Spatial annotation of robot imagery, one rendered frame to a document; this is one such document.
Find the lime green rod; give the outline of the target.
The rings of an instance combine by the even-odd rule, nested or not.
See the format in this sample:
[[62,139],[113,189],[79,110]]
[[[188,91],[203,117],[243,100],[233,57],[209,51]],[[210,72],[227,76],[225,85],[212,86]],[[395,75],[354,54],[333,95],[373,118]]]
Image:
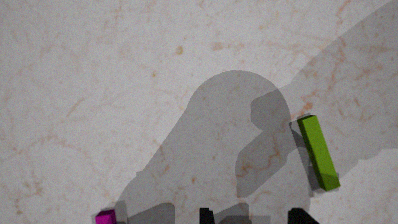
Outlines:
[[320,188],[330,191],[341,187],[316,115],[297,119]]

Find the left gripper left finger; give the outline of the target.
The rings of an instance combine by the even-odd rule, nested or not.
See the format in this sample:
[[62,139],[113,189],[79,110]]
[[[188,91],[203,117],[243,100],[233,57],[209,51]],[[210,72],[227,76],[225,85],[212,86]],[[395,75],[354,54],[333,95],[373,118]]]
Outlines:
[[200,208],[199,224],[215,224],[213,210],[209,210],[209,208]]

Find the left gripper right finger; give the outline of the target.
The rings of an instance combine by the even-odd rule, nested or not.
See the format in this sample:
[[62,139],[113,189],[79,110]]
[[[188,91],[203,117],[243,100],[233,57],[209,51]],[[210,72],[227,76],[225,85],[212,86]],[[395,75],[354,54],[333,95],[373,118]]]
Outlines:
[[302,208],[292,208],[288,211],[288,224],[319,224]]

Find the magenta rectangular block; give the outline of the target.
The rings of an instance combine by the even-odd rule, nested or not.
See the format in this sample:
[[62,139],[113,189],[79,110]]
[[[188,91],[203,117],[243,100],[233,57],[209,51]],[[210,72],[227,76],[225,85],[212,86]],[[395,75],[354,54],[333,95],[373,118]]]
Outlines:
[[96,224],[117,224],[115,209],[100,211],[95,220]]

